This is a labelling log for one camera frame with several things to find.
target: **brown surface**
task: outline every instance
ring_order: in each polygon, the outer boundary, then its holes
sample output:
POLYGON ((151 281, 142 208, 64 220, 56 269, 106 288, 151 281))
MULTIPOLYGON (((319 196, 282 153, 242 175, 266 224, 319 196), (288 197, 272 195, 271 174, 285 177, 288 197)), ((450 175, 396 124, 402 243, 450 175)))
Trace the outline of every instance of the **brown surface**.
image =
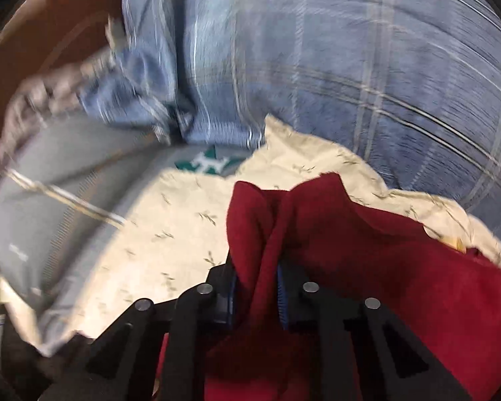
POLYGON ((27 77, 79 62, 107 44, 121 0, 27 0, 0 34, 0 133, 7 103, 27 77))

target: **red cloth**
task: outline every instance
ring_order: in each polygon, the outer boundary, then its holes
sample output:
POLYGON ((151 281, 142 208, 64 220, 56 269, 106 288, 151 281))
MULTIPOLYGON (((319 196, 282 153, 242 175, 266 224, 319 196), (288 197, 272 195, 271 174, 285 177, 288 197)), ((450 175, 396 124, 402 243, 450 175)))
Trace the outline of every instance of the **red cloth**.
POLYGON ((314 337, 282 331, 281 255, 344 297, 377 297, 475 401, 501 384, 501 269, 455 251, 406 217, 351 202, 326 174, 290 192, 238 182, 227 217, 241 323, 206 357, 207 401, 306 401, 314 337))

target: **laundry pile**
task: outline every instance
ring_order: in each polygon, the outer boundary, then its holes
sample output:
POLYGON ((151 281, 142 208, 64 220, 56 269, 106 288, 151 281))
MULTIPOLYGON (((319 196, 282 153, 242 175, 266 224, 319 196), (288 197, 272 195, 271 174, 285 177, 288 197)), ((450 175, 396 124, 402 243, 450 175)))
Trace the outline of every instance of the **laundry pile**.
MULTIPOLYGON (((343 146, 273 117, 266 141, 228 177, 195 173, 192 160, 150 179, 88 280, 77 280, 86 282, 81 292, 69 279, 46 311, 46 331, 30 325, 33 311, 0 279, 20 333, 43 350, 74 331, 97 337, 133 301, 169 300, 203 282, 229 248, 247 291, 243 306, 250 320, 257 318, 249 324, 259 330, 260 321, 269 321, 275 290, 269 277, 282 251, 339 293, 379 297, 476 399, 487 399, 501 383, 501 242, 454 201, 388 190, 343 146), (278 242, 267 239, 277 234, 278 242), (273 252, 269 262, 266 250, 273 252), (490 379, 481 363, 492 364, 490 379)), ((198 164, 206 157, 196 158, 198 164)))
POLYGON ((501 20, 485 0, 122 0, 0 140, 0 299, 52 355, 230 252, 240 324, 207 401, 302 401, 281 258, 391 308, 465 387, 501 384, 501 20))

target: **white stripe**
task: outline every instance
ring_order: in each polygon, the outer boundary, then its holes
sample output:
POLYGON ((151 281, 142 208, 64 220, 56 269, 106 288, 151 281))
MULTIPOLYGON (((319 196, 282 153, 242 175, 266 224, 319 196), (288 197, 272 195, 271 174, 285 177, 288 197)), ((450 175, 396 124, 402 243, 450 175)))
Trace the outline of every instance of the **white stripe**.
POLYGON ((196 42, 198 39, 198 24, 199 24, 199 0, 195 0, 195 25, 194 25, 194 34, 193 34, 193 66, 192 66, 192 74, 193 74, 193 83, 195 85, 196 93, 199 96, 200 104, 202 109, 206 113, 208 117, 208 132, 206 133, 205 143, 208 143, 211 135, 211 118, 208 108, 206 107, 206 103, 204 102, 204 98, 202 97, 202 93, 200 92, 199 85, 196 82, 196 42))
POLYGON ((102 217, 106 217, 108 219, 111 219, 111 220, 113 220, 121 225, 124 225, 124 223, 126 222, 126 219, 124 217, 121 217, 120 215, 111 213, 111 212, 103 210, 97 206, 94 206, 94 205, 90 204, 89 202, 87 202, 83 199, 80 199, 80 198, 76 197, 74 194, 69 193, 68 191, 66 191, 62 188, 59 188, 55 185, 44 185, 41 182, 31 180, 30 178, 20 174, 19 172, 17 172, 16 170, 13 170, 13 169, 7 169, 6 171, 10 177, 14 177, 15 180, 17 182, 19 182, 19 184, 23 184, 23 187, 25 187, 26 189, 29 189, 32 191, 51 190, 55 194, 60 195, 62 198, 67 199, 69 201, 72 201, 72 202, 78 204, 81 207, 84 207, 85 209, 87 209, 91 212, 99 214, 102 217))
POLYGON ((128 45, 132 46, 132 41, 134 42, 135 46, 137 46, 137 35, 136 35, 136 26, 134 25, 134 19, 132 18, 132 11, 130 9, 130 0, 124 0, 124 8, 126 9, 126 15, 127 15, 127 39, 128 39, 128 45))
MULTIPOLYGON (((241 9, 241 0, 236 0, 235 1, 236 13, 239 13, 240 9, 241 9)), ((237 21, 237 18, 236 18, 236 15, 234 15, 234 39, 233 39, 234 63, 235 63, 235 40, 236 40, 235 28, 237 27, 236 21, 237 21)), ((252 139, 254 136, 252 128, 256 128, 258 130, 258 134, 259 134, 258 146, 261 146, 261 144, 262 144, 263 120, 262 120, 262 124, 259 124, 258 121, 254 118, 253 113, 251 112, 251 110, 248 107, 248 104, 247 104, 247 91, 248 91, 248 89, 247 89, 247 55, 245 52, 245 47, 242 47, 239 52, 242 53, 242 57, 241 57, 241 66, 242 66, 242 68, 241 68, 242 69, 241 70, 241 85, 243 86, 243 93, 242 93, 241 97, 243 99, 243 114, 247 117, 246 123, 247 123, 247 125, 249 125, 249 135, 248 135, 248 139, 247 139, 247 147, 250 149, 251 145, 252 145, 252 139)))
POLYGON ((299 66, 301 64, 302 55, 302 42, 305 34, 305 14, 306 14, 307 0, 299 0, 296 9, 295 19, 295 47, 294 47, 294 66, 295 72, 292 74, 293 92, 291 95, 291 115, 293 127, 298 128, 299 119, 297 114, 297 105, 299 101, 299 66))
POLYGON ((175 32, 174 32, 174 22, 172 19, 173 8, 172 0, 160 0, 160 21, 162 23, 163 36, 169 45, 172 57, 176 59, 176 44, 175 44, 175 32))
MULTIPOLYGON (((159 21, 159 19, 158 19, 158 15, 156 15, 156 12, 154 10, 155 6, 156 6, 154 4, 154 1, 155 0, 151 0, 150 6, 151 6, 151 11, 152 11, 152 18, 154 19, 154 42, 156 44, 155 49, 161 49, 160 39, 158 37, 158 21, 159 21)), ((161 65, 161 53, 158 53, 158 65, 161 65)))
POLYGON ((463 158, 467 162, 473 164, 473 166, 477 167, 480 170, 484 170, 484 167, 482 167, 481 164, 479 164, 477 161, 473 160, 471 157, 467 156, 465 153, 463 153, 461 150, 455 148, 453 145, 447 143, 445 140, 439 138, 438 136, 435 136, 431 132, 428 132, 424 128, 418 127, 418 125, 415 125, 413 123, 402 120, 400 117, 397 117, 397 116, 395 116, 389 112, 386 112, 384 110, 377 110, 377 112, 380 114, 383 114, 385 116, 388 116, 390 119, 393 119, 394 121, 399 122, 406 127, 413 128, 416 131, 419 131, 420 133, 424 134, 425 136, 427 136, 427 137, 435 140, 436 142, 440 143, 441 145, 445 146, 447 149, 453 151, 455 154, 457 154, 458 156, 460 156, 461 158, 463 158))
MULTIPOLYGON (((393 36, 393 19, 395 10, 395 0, 380 0, 382 5, 380 6, 380 18, 387 21, 381 28, 380 36, 380 59, 378 68, 378 79, 377 79, 377 97, 375 98, 374 108, 382 108, 382 95, 386 89, 386 83, 388 80, 389 72, 389 61, 391 53, 391 39, 393 36)), ((369 160, 369 155, 371 154, 371 148, 373 146, 373 139, 375 137, 375 132, 377 130, 377 123, 379 119, 379 114, 373 112, 371 115, 371 120, 369 122, 369 129, 367 130, 367 142, 364 152, 364 160, 369 160)))
MULTIPOLYGON (((233 14, 233 31, 232 31, 232 55, 230 59, 230 64, 232 68, 232 88, 234 90, 234 99, 235 99, 235 109, 238 112, 239 119, 241 120, 242 123, 247 123, 248 122, 246 119, 244 119, 243 114, 241 113, 241 104, 239 102, 239 88, 238 88, 238 79, 237 75, 235 73, 235 32, 236 32, 236 11, 234 11, 233 14)), ((252 128, 249 127, 249 137, 247 139, 247 148, 251 149, 251 140, 252 140, 252 128)))
MULTIPOLYGON (((259 10, 260 7, 259 6, 254 6, 253 9, 254 10, 259 10)), ((271 7, 269 7, 269 8, 263 8, 263 10, 272 11, 273 8, 271 8, 271 7)), ((289 8, 289 7, 288 8, 283 7, 283 8, 279 8, 278 13, 295 13, 295 9, 294 8, 289 8)), ((367 18, 363 17, 363 16, 352 15, 352 14, 350 14, 348 12, 344 12, 344 11, 341 11, 341 10, 331 10, 331 9, 324 9, 324 8, 319 8, 319 7, 312 7, 310 5, 308 5, 307 13, 309 13, 311 15, 314 15, 314 14, 315 15, 329 15, 329 16, 332 16, 332 17, 340 17, 340 18, 352 19, 353 21, 367 21, 367 18)), ((379 24, 388 24, 388 21, 386 21, 384 19, 374 19, 373 22, 374 23, 379 23, 379 24)), ((422 35, 414 32, 413 30, 410 30, 410 29, 408 29, 408 28, 406 28, 406 27, 404 27, 402 25, 394 24, 393 28, 396 29, 397 31, 402 32, 402 33, 410 34, 413 37, 422 39, 422 40, 425 41, 426 44, 431 45, 431 46, 433 46, 435 48, 441 49, 442 51, 446 52, 447 55, 449 55, 449 57, 451 57, 453 60, 455 60, 455 61, 457 61, 459 63, 462 63, 463 65, 467 66, 469 69, 471 69, 476 74, 478 74, 480 77, 482 77, 484 80, 486 80, 486 82, 488 82, 489 84, 492 84, 495 89, 497 89, 497 90, 499 90, 501 92, 501 88, 497 84, 495 84, 488 76, 484 75, 477 68, 474 68, 473 66, 471 66, 468 62, 466 62, 465 60, 463 60, 462 58, 460 58, 453 51, 445 48, 442 45, 439 45, 439 44, 437 44, 435 42, 432 42, 432 41, 428 40, 428 38, 426 36, 422 36, 422 35)), ((483 57, 477 51, 475 51, 474 49, 472 49, 471 47, 469 47, 469 45, 464 44, 462 42, 461 42, 461 44, 463 46, 465 46, 469 51, 471 51, 472 53, 474 53, 477 57, 479 57, 483 61, 485 61, 485 63, 487 63, 488 65, 490 65, 494 69, 495 72, 497 72, 497 73, 501 72, 501 69, 495 67, 493 65, 493 63, 491 63, 488 60, 486 60, 485 57, 483 57)))
MULTIPOLYGON (((461 20, 462 19, 460 17, 458 19, 455 19, 455 12, 450 11, 450 19, 449 19, 450 22, 448 23, 448 25, 449 25, 449 35, 451 37, 450 38, 450 46, 453 48, 453 52, 456 52, 457 47, 461 47, 463 45, 463 42, 455 39, 456 35, 453 34, 454 31, 460 30, 461 20)), ((455 67, 450 65, 450 64, 448 65, 447 69, 448 70, 447 70, 446 90, 444 92, 443 97, 440 100, 440 110, 441 110, 442 117, 449 119, 449 117, 450 117, 449 112, 447 111, 446 107, 442 107, 441 105, 444 105, 446 103, 447 98, 449 98, 449 96, 450 96, 450 93, 451 93, 450 91, 452 90, 452 88, 456 87, 455 73, 457 71, 456 71, 455 67)), ((428 113, 425 113, 422 110, 419 110, 419 111, 421 112, 421 113, 419 113, 421 116, 424 116, 425 114, 428 115, 428 113)), ((439 121, 439 119, 437 119, 437 118, 434 118, 431 120, 433 122, 439 121)), ((458 133, 458 134, 455 134, 458 137, 460 137, 460 136, 465 137, 463 134, 459 133, 457 130, 455 130, 455 128, 451 127, 450 125, 443 124, 443 125, 441 125, 441 127, 446 128, 448 131, 451 131, 453 134, 455 132, 458 133)), ((442 134, 441 128, 438 128, 436 133, 438 135, 441 135, 442 134)), ((429 164, 432 163, 432 160, 434 158, 434 153, 436 152, 436 147, 437 147, 437 145, 435 145, 434 142, 431 143, 431 147, 429 148, 429 151, 427 152, 427 154, 425 155, 425 158, 423 159, 422 166, 417 171, 417 173, 414 175, 413 179, 410 181, 410 184, 408 184, 408 186, 405 186, 405 188, 404 188, 405 190, 414 190, 414 186, 417 184, 418 180, 421 179, 421 177, 424 175, 425 170, 427 169, 427 167, 429 167, 429 164)))
MULTIPOLYGON (((374 59, 375 59, 375 53, 377 52, 377 30, 378 30, 378 24, 376 23, 376 12, 377 12, 377 5, 373 3, 373 1, 377 0, 369 0, 366 5, 366 18, 361 18, 367 21, 370 21, 369 23, 369 31, 367 32, 368 34, 368 39, 367 39, 367 45, 366 45, 366 56, 364 58, 364 67, 362 71, 362 86, 360 88, 360 96, 359 96, 359 103, 360 104, 366 104, 367 103, 367 93, 368 89, 370 88, 371 85, 371 76, 372 76, 372 71, 374 67, 374 59)), ((358 107, 357 113, 356 113, 356 124, 354 127, 354 133, 353 133, 353 152, 355 154, 358 154, 358 149, 360 147, 360 135, 362 133, 362 124, 364 120, 364 112, 365 112, 365 107, 358 107)))
MULTIPOLYGON (((307 70, 306 68, 303 68, 303 71, 305 73, 305 76, 308 76, 310 78, 317 78, 317 79, 320 79, 320 80, 323 79, 323 77, 319 76, 319 73, 317 73, 316 71, 307 70)), ((267 72, 270 72, 270 70, 269 69, 257 68, 256 72, 258 72, 258 73, 260 73, 260 72, 267 73, 267 72)), ((333 81, 335 83, 338 83, 338 84, 345 84, 347 86, 351 86, 351 87, 358 88, 358 89, 361 88, 361 84, 359 84, 357 82, 354 82, 352 80, 349 80, 349 79, 343 79, 342 77, 337 77, 337 76, 331 76, 330 79, 331 79, 331 81, 333 81)), ((266 81, 264 81, 264 80, 265 79, 261 79, 261 82, 270 82, 269 79, 267 79, 266 81)), ((373 89, 368 89, 368 91, 370 93, 374 93, 375 95, 378 93, 376 90, 373 90, 373 89)), ((342 101, 346 101, 348 103, 360 105, 360 106, 365 107, 365 108, 371 108, 370 106, 367 105, 367 103, 361 103, 361 101, 358 100, 358 99, 346 97, 344 95, 336 95, 336 94, 333 95, 333 97, 337 98, 337 99, 340 99, 342 101)), ((405 103, 404 101, 402 101, 400 99, 397 99, 397 98, 394 98, 394 97, 392 97, 390 95, 387 95, 386 93, 382 94, 382 97, 384 99, 387 99, 388 101, 394 103, 394 104, 400 105, 401 107, 407 108, 410 111, 412 111, 412 112, 414 112, 416 114, 419 114, 420 116, 425 117, 425 119, 428 119, 428 120, 434 122, 435 124, 437 124, 437 125, 439 125, 441 127, 444 127, 446 130, 448 130, 449 132, 451 132, 454 135, 456 135, 457 137, 459 137, 465 143, 468 143, 469 145, 473 146, 475 149, 477 149, 480 153, 482 153, 484 156, 486 156, 487 158, 489 158, 495 164, 497 164, 498 166, 501 166, 501 163, 499 163, 499 161, 496 158, 494 158, 493 156, 491 156, 490 153, 486 149, 484 149, 478 143, 476 143, 473 140, 471 140, 468 136, 462 134, 460 131, 458 131, 455 128, 451 127, 446 122, 438 119, 437 117, 433 116, 430 113, 427 113, 427 112, 421 110, 420 108, 417 108, 417 107, 415 107, 413 105, 405 103)))

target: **cream patterned fabric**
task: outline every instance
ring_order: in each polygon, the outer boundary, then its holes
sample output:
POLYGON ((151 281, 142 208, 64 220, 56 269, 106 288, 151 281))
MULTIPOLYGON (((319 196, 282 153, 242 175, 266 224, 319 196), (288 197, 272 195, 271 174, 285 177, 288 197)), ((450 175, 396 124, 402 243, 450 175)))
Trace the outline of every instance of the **cream patterned fabric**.
MULTIPOLYGON (((165 170, 130 210, 123 228, 100 256, 68 321, 72 331, 97 337, 134 300, 154 302, 178 297, 205 280, 225 261, 226 210, 234 183, 289 190, 324 172, 340 174, 350 198, 425 225, 429 235, 455 246, 476 247, 501 266, 501 242, 454 201, 425 193, 388 190, 359 156, 327 140, 303 135, 273 117, 266 120, 267 144, 227 178, 165 170)), ((23 312, 16 321, 23 336, 37 343, 26 309, 11 290, 2 298, 23 312)))

